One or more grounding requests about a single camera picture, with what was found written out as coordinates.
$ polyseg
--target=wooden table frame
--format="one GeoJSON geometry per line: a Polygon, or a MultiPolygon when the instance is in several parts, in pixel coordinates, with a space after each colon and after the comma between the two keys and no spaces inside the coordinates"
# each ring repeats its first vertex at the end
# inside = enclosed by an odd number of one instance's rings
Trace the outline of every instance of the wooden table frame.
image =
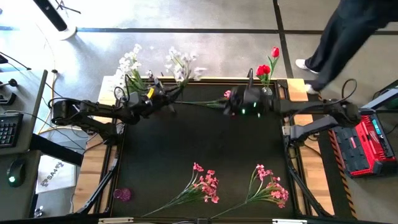
{"type": "MultiPolygon", "coordinates": [[[[247,78],[225,78],[225,77],[217,77],[217,78],[207,78],[207,79],[217,79],[217,80],[247,80],[247,78]]],[[[103,84],[101,86],[101,91],[99,94],[98,102],[106,105],[113,105],[115,103],[113,89],[114,89],[114,78],[113,77],[104,77],[103,84]]],[[[308,101],[307,94],[304,90],[304,80],[302,79],[286,79],[287,87],[288,87],[288,97],[291,101],[308,101]]],[[[281,98],[286,98],[285,93],[280,88],[281,98]]],[[[111,122],[111,118],[95,118],[98,121],[103,123],[111,122]]],[[[294,116],[294,123],[299,125],[306,125],[313,121],[312,115],[310,114],[299,114],[294,116]]],[[[90,140],[87,144],[87,147],[94,146],[103,140],[99,136],[95,136],[92,140],[90,140]]],[[[316,149],[319,151],[319,145],[316,141],[305,141],[306,145],[316,149]]],[[[108,151],[108,156],[106,156],[106,146],[99,145],[96,146],[90,151],[85,153],[83,163],[80,169],[80,175],[78,177],[78,182],[76,184],[75,196],[73,197],[74,204],[74,212],[79,208],[84,206],[86,201],[89,199],[91,194],[95,191],[100,182],[100,178],[103,175],[103,168],[110,167],[110,163],[112,159],[108,159],[108,163],[104,164],[105,158],[114,158],[116,153],[116,146],[113,146],[108,151]]],[[[313,152],[311,149],[307,147],[300,147],[300,155],[298,159],[292,159],[294,166],[298,169],[300,163],[303,166],[304,179],[307,187],[312,192],[314,197],[318,200],[318,202],[322,205],[322,207],[330,214],[334,214],[333,206],[331,203],[328,183],[325,175],[325,170],[323,168],[322,158],[313,152]]],[[[106,188],[102,193],[101,203],[97,211],[100,213],[107,212],[107,203],[109,199],[109,186],[111,182],[108,183],[106,188]]],[[[309,204],[306,203],[303,193],[300,187],[295,183],[296,195],[298,207],[302,214],[311,215],[308,213],[310,210],[309,204]]]]}

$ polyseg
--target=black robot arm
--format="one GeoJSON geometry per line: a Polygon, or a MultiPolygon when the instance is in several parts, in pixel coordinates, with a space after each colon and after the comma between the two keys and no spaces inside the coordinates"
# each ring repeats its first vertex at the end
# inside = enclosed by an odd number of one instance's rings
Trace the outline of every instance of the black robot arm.
{"type": "Polygon", "coordinates": [[[116,125],[102,123],[93,119],[92,116],[115,118],[126,124],[136,124],[141,117],[148,118],[161,107],[173,103],[182,90],[183,87],[178,85],[164,87],[158,79],[154,78],[154,85],[148,87],[145,93],[133,92],[125,96],[121,106],[104,105],[89,100],[54,98],[52,100],[57,101],[52,106],[51,122],[61,126],[78,126],[88,134],[98,133],[105,144],[114,145],[118,141],[116,125]]]}

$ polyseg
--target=keyboard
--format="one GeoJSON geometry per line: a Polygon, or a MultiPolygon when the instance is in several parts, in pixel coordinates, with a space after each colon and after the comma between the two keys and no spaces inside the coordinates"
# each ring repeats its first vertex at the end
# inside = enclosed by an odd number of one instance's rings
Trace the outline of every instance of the keyboard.
{"type": "Polygon", "coordinates": [[[15,147],[21,130],[23,114],[0,114],[0,148],[15,147]]]}

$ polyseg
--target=red tulip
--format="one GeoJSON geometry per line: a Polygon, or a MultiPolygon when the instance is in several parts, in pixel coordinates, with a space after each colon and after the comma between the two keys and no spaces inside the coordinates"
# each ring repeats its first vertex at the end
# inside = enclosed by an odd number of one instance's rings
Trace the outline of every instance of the red tulip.
{"type": "Polygon", "coordinates": [[[257,68],[257,76],[261,76],[261,75],[263,75],[264,74],[264,69],[262,68],[262,65],[260,65],[258,68],[257,68]]]}
{"type": "Polygon", "coordinates": [[[262,69],[266,75],[268,75],[271,72],[271,68],[268,65],[263,65],[262,69]]]}
{"type": "Polygon", "coordinates": [[[257,76],[267,75],[271,72],[271,68],[268,65],[260,65],[257,68],[257,76]]]}
{"type": "Polygon", "coordinates": [[[271,56],[273,56],[274,58],[279,57],[279,48],[273,47],[271,50],[271,56]]]}

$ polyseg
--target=person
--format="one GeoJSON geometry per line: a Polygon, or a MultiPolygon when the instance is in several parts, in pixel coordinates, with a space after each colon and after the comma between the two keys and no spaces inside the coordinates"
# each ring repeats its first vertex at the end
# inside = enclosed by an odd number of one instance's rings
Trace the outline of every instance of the person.
{"type": "Polygon", "coordinates": [[[315,53],[295,62],[298,68],[318,74],[313,85],[305,85],[307,93],[323,90],[365,41],[392,21],[398,21],[398,0],[341,0],[315,53]]]}

